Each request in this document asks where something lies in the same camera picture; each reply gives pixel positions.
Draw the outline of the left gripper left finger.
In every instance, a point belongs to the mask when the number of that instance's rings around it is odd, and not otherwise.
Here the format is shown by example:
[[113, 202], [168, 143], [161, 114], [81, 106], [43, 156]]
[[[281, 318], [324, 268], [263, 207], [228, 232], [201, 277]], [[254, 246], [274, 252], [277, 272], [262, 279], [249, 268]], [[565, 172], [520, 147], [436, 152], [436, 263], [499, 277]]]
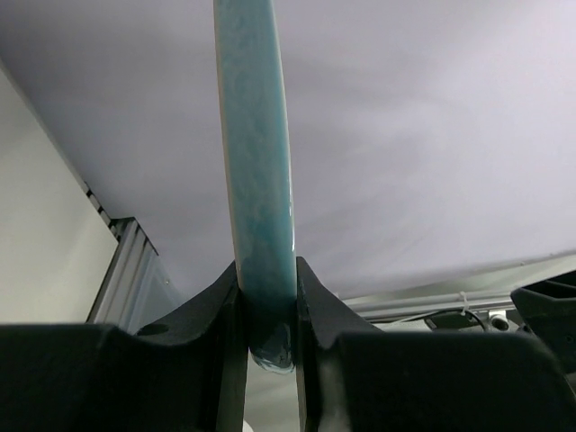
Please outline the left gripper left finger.
[[4, 325], [4, 431], [240, 431], [248, 347], [236, 270], [138, 333]]

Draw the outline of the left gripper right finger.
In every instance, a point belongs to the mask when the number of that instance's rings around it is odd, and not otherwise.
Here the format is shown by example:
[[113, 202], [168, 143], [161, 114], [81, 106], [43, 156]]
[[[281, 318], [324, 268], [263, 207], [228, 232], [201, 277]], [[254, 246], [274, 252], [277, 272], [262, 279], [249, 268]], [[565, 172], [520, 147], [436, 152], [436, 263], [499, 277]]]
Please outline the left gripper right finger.
[[574, 430], [574, 392], [534, 337], [382, 331], [296, 264], [301, 430]]

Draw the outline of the blue cream plate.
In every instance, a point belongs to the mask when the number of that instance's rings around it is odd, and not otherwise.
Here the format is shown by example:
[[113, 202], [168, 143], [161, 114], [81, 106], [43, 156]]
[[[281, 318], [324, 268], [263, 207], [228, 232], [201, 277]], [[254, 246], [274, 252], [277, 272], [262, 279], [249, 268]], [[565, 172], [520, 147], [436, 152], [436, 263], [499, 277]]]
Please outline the blue cream plate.
[[220, 124], [248, 345], [267, 371], [294, 368], [297, 294], [284, 74], [271, 1], [213, 4]]

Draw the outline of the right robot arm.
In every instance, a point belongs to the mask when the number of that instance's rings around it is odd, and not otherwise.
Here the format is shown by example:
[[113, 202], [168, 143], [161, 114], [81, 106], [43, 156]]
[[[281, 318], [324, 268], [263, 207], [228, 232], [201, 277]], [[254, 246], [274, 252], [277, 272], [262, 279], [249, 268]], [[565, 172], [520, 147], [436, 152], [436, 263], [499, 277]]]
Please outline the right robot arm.
[[575, 344], [575, 272], [560, 274], [514, 290], [517, 312], [548, 345]]

